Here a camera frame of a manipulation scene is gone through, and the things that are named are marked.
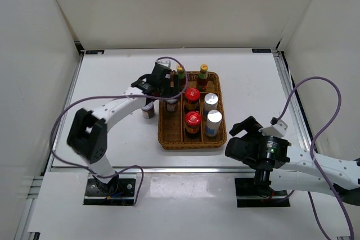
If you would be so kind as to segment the yellow-cap sauce bottle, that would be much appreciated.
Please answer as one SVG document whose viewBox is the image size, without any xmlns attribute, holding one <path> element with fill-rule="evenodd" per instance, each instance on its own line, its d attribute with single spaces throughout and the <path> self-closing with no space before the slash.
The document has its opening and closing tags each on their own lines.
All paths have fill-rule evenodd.
<svg viewBox="0 0 360 240">
<path fill-rule="evenodd" d="M 208 65 L 202 64 L 200 66 L 200 71 L 198 73 L 196 88 L 199 91 L 204 92 L 206 91 L 207 83 L 208 83 Z"/>
<path fill-rule="evenodd" d="M 179 90 L 183 91 L 186 86 L 186 74 L 181 65 L 177 65 L 177 75 L 179 81 Z"/>
</svg>

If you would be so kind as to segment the grey-lid spice jar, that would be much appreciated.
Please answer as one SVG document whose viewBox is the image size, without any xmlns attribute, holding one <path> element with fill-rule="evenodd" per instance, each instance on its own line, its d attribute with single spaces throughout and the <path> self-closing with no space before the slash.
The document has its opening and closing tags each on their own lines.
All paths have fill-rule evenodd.
<svg viewBox="0 0 360 240">
<path fill-rule="evenodd" d="M 146 106 L 141 108 L 142 116 L 145 119 L 151 119 L 155 116 L 154 103 L 150 102 Z"/>
<path fill-rule="evenodd" d="M 177 99 L 168 99 L 165 101 L 166 110 L 168 112 L 175 112 L 178 108 L 178 100 Z"/>
</svg>

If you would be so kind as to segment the red-lid sauce jar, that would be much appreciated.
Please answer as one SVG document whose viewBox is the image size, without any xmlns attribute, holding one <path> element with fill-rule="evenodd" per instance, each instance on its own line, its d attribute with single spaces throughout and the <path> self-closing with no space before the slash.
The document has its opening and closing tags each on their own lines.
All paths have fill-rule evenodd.
<svg viewBox="0 0 360 240">
<path fill-rule="evenodd" d="M 184 109 L 186 112 L 199 110 L 200 91 L 198 89 L 188 88 L 184 93 L 184 98 Z"/>
<path fill-rule="evenodd" d="M 185 132 L 188 137 L 195 138 L 200 134 L 202 117 L 198 111 L 189 111 L 185 115 Z"/>
</svg>

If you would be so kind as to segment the silver-cap white bottle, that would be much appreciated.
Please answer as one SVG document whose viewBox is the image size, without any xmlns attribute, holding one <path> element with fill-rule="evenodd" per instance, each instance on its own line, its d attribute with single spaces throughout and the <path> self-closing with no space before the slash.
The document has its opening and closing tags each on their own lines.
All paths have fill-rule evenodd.
<svg viewBox="0 0 360 240">
<path fill-rule="evenodd" d="M 207 137 L 215 137 L 222 123 L 222 114 L 218 110 L 211 110 L 207 114 L 205 135 Z"/>
<path fill-rule="evenodd" d="M 203 115 L 206 117 L 211 110 L 217 110 L 219 98 L 215 93 L 208 93 L 204 97 Z"/>
</svg>

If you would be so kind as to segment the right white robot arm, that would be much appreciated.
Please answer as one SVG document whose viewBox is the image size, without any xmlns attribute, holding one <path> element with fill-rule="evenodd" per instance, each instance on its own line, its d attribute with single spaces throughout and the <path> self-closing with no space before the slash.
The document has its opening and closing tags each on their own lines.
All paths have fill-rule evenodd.
<svg viewBox="0 0 360 240">
<path fill-rule="evenodd" d="M 295 190 L 338 195 L 342 202 L 359 205 L 359 161 L 313 154 L 284 139 L 287 124 L 271 121 L 261 126 L 253 116 L 234 124 L 225 155 L 255 171 L 247 188 L 262 196 Z"/>
</svg>

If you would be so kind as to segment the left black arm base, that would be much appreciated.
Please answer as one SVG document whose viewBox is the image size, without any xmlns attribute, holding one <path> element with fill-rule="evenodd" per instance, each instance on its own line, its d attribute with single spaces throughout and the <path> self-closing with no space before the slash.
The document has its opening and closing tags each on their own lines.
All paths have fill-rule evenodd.
<svg viewBox="0 0 360 240">
<path fill-rule="evenodd" d="M 133 206 L 136 198 L 135 178 L 120 178 L 114 191 L 99 189 L 102 182 L 94 178 L 87 180 L 84 191 L 83 205 L 88 206 Z"/>
</svg>

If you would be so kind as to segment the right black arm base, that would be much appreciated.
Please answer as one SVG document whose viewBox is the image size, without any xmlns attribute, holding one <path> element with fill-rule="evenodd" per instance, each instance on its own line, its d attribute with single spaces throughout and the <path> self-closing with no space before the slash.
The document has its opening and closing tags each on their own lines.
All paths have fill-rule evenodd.
<svg viewBox="0 0 360 240">
<path fill-rule="evenodd" d="M 235 191 L 238 208 L 290 207 L 287 191 L 259 188 L 253 178 L 235 178 Z"/>
</svg>

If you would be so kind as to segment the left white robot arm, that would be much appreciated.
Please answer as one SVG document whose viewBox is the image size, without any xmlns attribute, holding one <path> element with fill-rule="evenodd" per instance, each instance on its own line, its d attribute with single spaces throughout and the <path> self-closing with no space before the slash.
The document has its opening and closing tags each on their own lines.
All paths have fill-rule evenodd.
<svg viewBox="0 0 360 240">
<path fill-rule="evenodd" d="M 175 71 L 155 64 L 150 74 L 134 81 L 116 98 L 93 110 L 81 108 L 74 116 L 67 145 L 88 165 L 97 188 L 105 195 L 118 192 L 119 177 L 106 157 L 107 134 L 118 122 L 132 112 L 156 99 L 178 96 L 179 78 Z"/>
</svg>

